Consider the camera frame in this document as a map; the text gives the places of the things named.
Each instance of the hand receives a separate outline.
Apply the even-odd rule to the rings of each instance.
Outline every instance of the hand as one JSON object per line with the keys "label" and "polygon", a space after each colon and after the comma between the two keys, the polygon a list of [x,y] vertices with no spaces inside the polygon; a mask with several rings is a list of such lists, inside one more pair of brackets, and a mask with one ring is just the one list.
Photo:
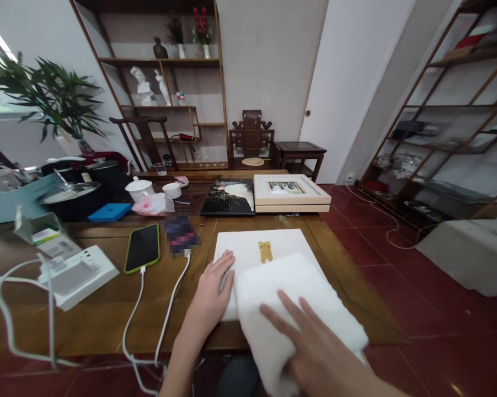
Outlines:
{"label": "hand", "polygon": [[371,392],[377,378],[324,324],[303,298],[300,309],[283,291],[277,295],[296,321],[298,331],[263,304],[261,313],[296,346],[287,371],[308,396],[348,396]]}
{"label": "hand", "polygon": [[184,318],[183,329],[202,343],[221,320],[230,299],[235,271],[226,276],[225,285],[219,292],[221,278],[233,265],[236,257],[233,251],[226,250],[217,261],[206,266],[199,278],[197,291]]}

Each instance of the small wooden side table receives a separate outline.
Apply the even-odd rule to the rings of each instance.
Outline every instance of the small wooden side table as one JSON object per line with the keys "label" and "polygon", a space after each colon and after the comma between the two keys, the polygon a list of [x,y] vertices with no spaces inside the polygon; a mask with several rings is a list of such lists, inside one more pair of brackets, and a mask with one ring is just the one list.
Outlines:
{"label": "small wooden side table", "polygon": [[[310,142],[275,142],[275,144],[279,153],[278,164],[280,165],[280,169],[286,169],[289,174],[311,176],[313,182],[316,182],[322,160],[324,159],[324,153],[327,152],[327,149]],[[300,163],[287,163],[287,160],[298,159],[301,159]],[[305,165],[306,159],[316,160],[314,170]]]}

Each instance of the white door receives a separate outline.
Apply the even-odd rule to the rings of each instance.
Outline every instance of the white door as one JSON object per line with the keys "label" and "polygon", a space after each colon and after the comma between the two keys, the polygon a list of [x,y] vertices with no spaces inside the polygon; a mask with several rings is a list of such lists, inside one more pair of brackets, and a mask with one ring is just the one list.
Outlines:
{"label": "white door", "polygon": [[340,174],[414,1],[329,0],[300,134],[327,149],[317,183]]}

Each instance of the green phone case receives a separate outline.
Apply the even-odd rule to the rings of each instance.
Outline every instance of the green phone case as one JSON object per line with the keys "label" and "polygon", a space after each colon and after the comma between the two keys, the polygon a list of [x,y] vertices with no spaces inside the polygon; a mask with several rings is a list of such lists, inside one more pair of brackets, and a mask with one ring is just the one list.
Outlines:
{"label": "green phone case", "polygon": [[156,262],[158,262],[158,261],[160,260],[160,226],[158,225],[158,223],[156,223],[156,224],[154,224],[154,225],[156,226],[156,236],[157,236],[157,240],[158,240],[158,257],[157,257],[155,260],[153,260],[153,261],[151,261],[151,262],[149,262],[149,263],[147,263],[147,264],[144,264],[144,265],[142,265],[142,266],[140,266],[140,267],[137,267],[137,268],[135,268],[135,269],[132,269],[131,271],[127,271],[127,260],[129,259],[129,249],[130,249],[130,247],[131,247],[131,239],[132,239],[132,234],[133,234],[134,232],[137,232],[138,230],[145,229],[145,228],[147,228],[147,227],[151,227],[151,226],[153,226],[153,225],[147,225],[147,226],[145,226],[145,227],[142,227],[142,228],[139,228],[139,229],[133,230],[133,231],[131,232],[131,235],[129,236],[129,246],[127,247],[127,257],[125,258],[125,268],[124,268],[124,272],[125,272],[125,273],[127,273],[127,274],[135,273],[135,272],[137,272],[138,270],[140,270],[142,267],[144,267],[144,266],[149,266],[149,265],[153,265],[153,264],[155,264]]}

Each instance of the white figurine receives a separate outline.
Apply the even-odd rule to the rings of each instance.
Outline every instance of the white figurine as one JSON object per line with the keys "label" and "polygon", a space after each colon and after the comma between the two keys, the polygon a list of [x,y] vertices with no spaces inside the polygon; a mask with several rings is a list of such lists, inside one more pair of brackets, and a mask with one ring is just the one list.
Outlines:
{"label": "white figurine", "polygon": [[138,80],[138,94],[136,95],[140,100],[142,106],[157,106],[156,101],[151,100],[154,92],[151,91],[151,84],[145,81],[145,75],[142,69],[133,66],[131,68],[131,75],[133,75],[136,80]]}
{"label": "white figurine", "polygon": [[167,87],[165,86],[164,77],[160,75],[160,72],[157,69],[155,69],[154,72],[156,73],[156,80],[160,85],[160,91],[162,92],[162,96],[165,99],[166,106],[171,106],[171,101],[169,100],[169,93],[167,92]]}

